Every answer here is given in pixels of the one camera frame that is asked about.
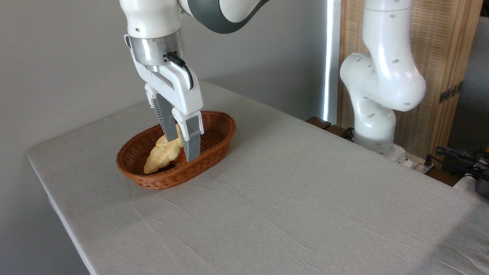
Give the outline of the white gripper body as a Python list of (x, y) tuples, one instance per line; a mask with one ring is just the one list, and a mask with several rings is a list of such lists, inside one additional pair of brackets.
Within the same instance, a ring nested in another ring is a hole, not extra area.
[(202, 109), (203, 100), (197, 76), (183, 59), (175, 53), (167, 53), (164, 61), (168, 63), (159, 66), (159, 71), (155, 72), (138, 63), (133, 49), (130, 51), (140, 77), (175, 108), (185, 115)]

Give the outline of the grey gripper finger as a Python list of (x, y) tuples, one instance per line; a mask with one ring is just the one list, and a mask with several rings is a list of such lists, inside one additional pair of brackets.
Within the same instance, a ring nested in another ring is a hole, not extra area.
[(173, 108), (172, 114), (180, 128), (186, 160), (191, 162), (200, 155), (201, 135), (204, 133), (201, 112), (185, 115), (177, 108)]
[(149, 84), (145, 84), (145, 92), (148, 97), (150, 107), (153, 108), (159, 119), (161, 129), (168, 142), (178, 138), (176, 122), (172, 115), (172, 105), (161, 94), (153, 89)]

